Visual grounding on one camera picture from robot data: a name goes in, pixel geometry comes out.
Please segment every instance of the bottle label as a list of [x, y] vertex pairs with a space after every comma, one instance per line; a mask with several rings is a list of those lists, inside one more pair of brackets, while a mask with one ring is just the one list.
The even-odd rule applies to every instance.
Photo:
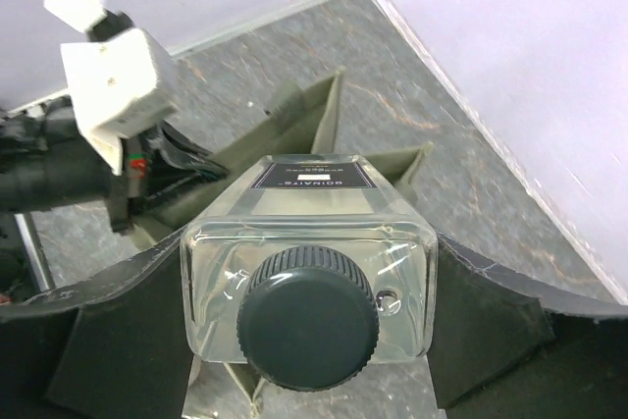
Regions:
[[356, 162], [271, 164], [251, 188], [375, 188]]

